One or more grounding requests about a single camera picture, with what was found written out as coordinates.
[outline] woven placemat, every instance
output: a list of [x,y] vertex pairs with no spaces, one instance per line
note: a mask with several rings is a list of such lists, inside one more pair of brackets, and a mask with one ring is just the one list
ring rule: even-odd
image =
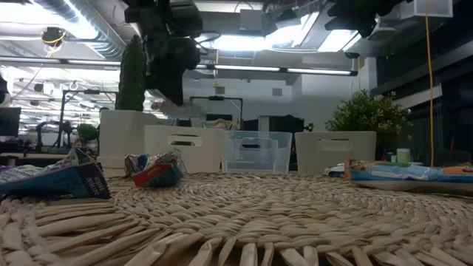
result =
[[473,265],[469,198],[298,175],[108,183],[112,201],[4,200],[3,265]]

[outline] colorful packaging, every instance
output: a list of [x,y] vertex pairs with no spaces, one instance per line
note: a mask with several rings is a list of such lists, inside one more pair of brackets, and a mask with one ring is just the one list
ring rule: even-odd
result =
[[125,169],[135,185],[144,188],[176,185],[185,172],[178,150],[156,155],[128,155],[125,158]]
[[109,188],[96,162],[80,149],[45,168],[0,168],[0,194],[19,197],[110,198]]
[[411,163],[348,160],[345,177],[358,185],[394,191],[438,188],[442,191],[473,192],[471,165],[431,168]]

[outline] exposed duct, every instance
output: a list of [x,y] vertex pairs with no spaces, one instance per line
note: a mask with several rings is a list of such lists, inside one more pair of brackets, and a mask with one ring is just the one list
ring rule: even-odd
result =
[[91,26],[98,31],[98,36],[94,39],[98,42],[87,44],[87,46],[97,51],[106,60],[121,60],[121,55],[126,46],[125,42],[120,38],[120,36],[118,36],[118,34],[112,29],[107,21],[88,1],[35,0],[35,3],[41,5],[45,10],[62,17],[64,20],[72,24],[77,24],[79,22],[79,12],[83,17],[86,18]]

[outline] ceiling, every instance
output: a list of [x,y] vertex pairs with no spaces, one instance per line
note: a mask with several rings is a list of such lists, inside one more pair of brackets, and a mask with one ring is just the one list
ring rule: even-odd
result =
[[[98,31],[99,41],[104,42],[108,38],[113,38],[118,49],[123,48],[126,43],[137,34],[137,30],[130,24],[125,23],[124,10],[126,5],[121,0],[70,0],[72,3],[79,4],[78,9],[86,14],[84,18],[87,21],[95,22],[94,28]],[[342,52],[318,52],[327,39],[330,31],[326,31],[324,24],[330,19],[327,15],[327,8],[331,3],[327,0],[280,0],[272,1],[273,4],[264,4],[263,0],[253,0],[246,2],[225,1],[225,0],[196,0],[196,5],[201,11],[204,23],[204,30],[219,30],[223,35],[238,35],[240,31],[240,11],[255,9],[261,10],[267,8],[271,18],[281,7],[299,7],[297,10],[299,16],[319,12],[314,25],[310,27],[307,37],[304,38],[299,48],[269,49],[259,51],[226,51],[220,50],[218,56],[216,53],[203,56],[203,62],[218,62],[219,64],[230,65],[253,65],[263,67],[301,67],[301,68],[323,68],[351,70],[354,66],[353,60],[347,58]],[[12,8],[22,14],[7,9]],[[389,38],[370,41],[360,40],[355,43],[348,51],[359,52],[362,56],[385,56],[396,52],[402,46],[422,37],[422,26],[419,18],[400,19],[392,15],[389,20],[382,20],[383,25],[394,29],[395,33]],[[433,21],[432,28],[439,27],[444,19]],[[47,57],[47,50],[41,41],[40,33],[46,27],[62,27],[64,20],[58,16],[52,16],[50,12],[44,10],[38,5],[18,5],[0,3],[0,56],[15,57]],[[102,61],[103,54],[96,49],[101,43],[91,41],[84,42],[81,39],[81,33],[69,30],[64,39],[61,49],[52,54],[53,58],[68,59],[88,59]],[[44,116],[50,110],[51,117],[57,117],[55,113],[61,108],[60,99],[62,89],[69,88],[75,82],[79,85],[78,89],[99,89],[102,92],[116,92],[118,90],[119,71],[116,67],[90,67],[84,66],[83,69],[70,67],[67,65],[47,66],[40,70],[40,64],[31,62],[8,62],[4,65],[2,72],[9,72],[11,80],[14,81],[12,88],[13,95],[23,91],[15,100],[15,105],[25,109],[25,113],[38,119]],[[187,72],[184,78],[200,79],[214,78],[216,72]],[[218,72],[218,78],[238,78],[248,80],[280,80],[286,81],[291,85],[297,75],[285,73],[266,73],[266,72],[248,72],[248,71],[223,71]],[[35,83],[47,82],[54,86],[52,94],[45,95],[34,91]],[[65,109],[69,110],[70,117],[75,120],[88,119],[93,123],[98,122],[98,109],[102,106],[113,107],[112,101],[114,95],[76,95],[82,100],[71,99]],[[31,100],[38,100],[39,106],[32,107]],[[81,104],[81,101],[94,100],[97,103],[89,106]],[[148,95],[145,110],[151,112],[149,108],[154,99]]]

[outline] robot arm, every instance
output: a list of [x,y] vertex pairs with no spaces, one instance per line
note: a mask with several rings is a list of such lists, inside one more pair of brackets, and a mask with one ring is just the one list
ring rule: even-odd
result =
[[203,22],[192,0],[125,0],[126,23],[136,23],[147,58],[146,88],[183,105],[183,74],[200,62],[193,38]]

